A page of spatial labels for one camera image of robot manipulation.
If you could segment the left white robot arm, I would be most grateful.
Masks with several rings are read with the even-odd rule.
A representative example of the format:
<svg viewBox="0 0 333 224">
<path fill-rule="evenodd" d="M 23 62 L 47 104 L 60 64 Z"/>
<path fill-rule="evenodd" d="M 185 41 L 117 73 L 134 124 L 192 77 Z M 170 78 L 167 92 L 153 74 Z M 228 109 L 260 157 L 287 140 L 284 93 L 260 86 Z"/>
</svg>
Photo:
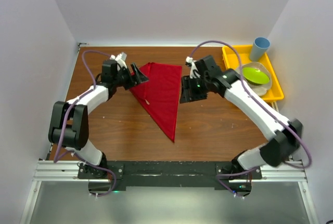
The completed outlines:
<svg viewBox="0 0 333 224">
<path fill-rule="evenodd" d="M 117 92 L 149 81 L 149 78 L 132 63 L 132 72 L 125 61 L 109 59 L 103 62 L 100 81 L 80 96 L 67 102 L 57 101 L 53 106 L 48 140 L 77 155 L 86 163 L 87 170 L 95 178 L 109 174 L 106 156 L 89 140 L 88 115 L 99 105 L 107 102 Z"/>
</svg>

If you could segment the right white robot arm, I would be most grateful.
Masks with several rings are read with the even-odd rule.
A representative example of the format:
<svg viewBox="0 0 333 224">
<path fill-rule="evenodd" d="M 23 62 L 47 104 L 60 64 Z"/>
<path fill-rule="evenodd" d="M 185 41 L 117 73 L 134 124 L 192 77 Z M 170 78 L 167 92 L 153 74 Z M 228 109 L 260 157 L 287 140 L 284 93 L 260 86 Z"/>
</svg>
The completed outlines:
<svg viewBox="0 0 333 224">
<path fill-rule="evenodd" d="M 222 71 L 211 55 L 197 61 L 187 57 L 185 64 L 190 67 L 190 74 L 181 78 L 180 103 L 206 99 L 209 92 L 219 94 L 252 120 L 267 139 L 266 143 L 241 152 L 232 160 L 236 178 L 243 179 L 251 169 L 262 165 L 277 167 L 299 149 L 298 138 L 303 129 L 300 121 L 291 121 L 269 107 L 238 72 Z"/>
</svg>

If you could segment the red cloth napkin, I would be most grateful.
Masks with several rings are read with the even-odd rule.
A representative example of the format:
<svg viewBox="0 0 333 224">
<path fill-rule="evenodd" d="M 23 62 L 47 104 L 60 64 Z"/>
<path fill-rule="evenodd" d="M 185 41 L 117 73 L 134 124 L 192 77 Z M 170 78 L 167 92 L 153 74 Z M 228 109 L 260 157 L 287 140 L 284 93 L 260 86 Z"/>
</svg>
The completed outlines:
<svg viewBox="0 0 333 224">
<path fill-rule="evenodd" d="M 140 71 L 149 81 L 131 88 L 130 92 L 164 134 L 174 142 L 182 67 L 149 62 L 140 67 Z"/>
</svg>

